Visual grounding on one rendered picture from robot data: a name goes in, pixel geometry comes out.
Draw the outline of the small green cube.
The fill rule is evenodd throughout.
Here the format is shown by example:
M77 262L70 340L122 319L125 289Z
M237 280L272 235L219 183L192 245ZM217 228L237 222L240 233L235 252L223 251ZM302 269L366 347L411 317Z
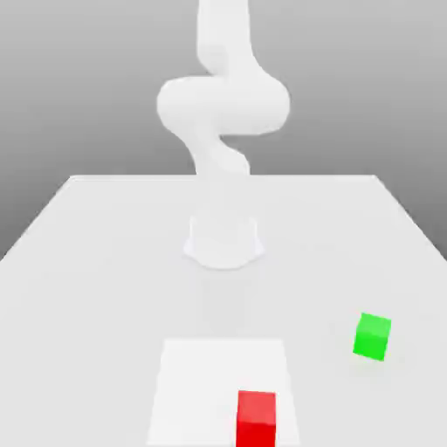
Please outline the small green cube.
M375 361L384 361L390 329L390 319L362 313L355 330L353 353Z

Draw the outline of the small red cube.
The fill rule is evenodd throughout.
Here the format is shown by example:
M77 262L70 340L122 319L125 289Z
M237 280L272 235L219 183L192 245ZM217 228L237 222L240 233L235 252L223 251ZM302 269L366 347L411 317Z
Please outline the small red cube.
M276 394L239 390L236 447L276 447Z

